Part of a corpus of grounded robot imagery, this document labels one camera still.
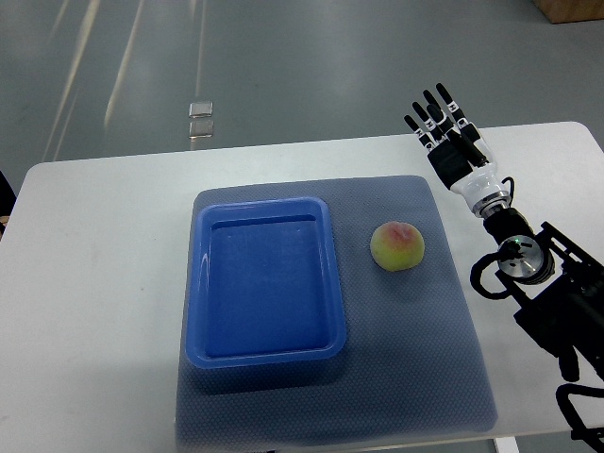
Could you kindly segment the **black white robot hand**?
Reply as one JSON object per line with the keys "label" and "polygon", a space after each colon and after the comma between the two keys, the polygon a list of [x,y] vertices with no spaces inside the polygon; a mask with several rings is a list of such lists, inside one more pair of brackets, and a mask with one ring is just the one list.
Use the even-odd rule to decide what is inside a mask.
{"label": "black white robot hand", "polygon": [[512,206],[514,182],[499,178],[495,154],[447,87],[423,91],[425,102],[414,102],[404,121],[425,149],[436,176],[461,196],[478,218]]}

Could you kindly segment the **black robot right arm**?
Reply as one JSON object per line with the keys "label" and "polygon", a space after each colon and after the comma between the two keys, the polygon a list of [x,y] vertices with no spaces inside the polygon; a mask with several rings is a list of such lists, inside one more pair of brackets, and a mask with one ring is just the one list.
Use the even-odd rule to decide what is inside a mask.
{"label": "black robot right arm", "polygon": [[588,427],[571,398],[603,396],[579,384],[580,358],[603,374],[603,266],[548,222],[534,232],[512,207],[513,194],[499,191],[473,207],[498,248],[472,266],[471,286],[487,299],[517,302],[516,324],[558,361],[564,383],[556,401],[572,439],[600,452],[603,429]]}

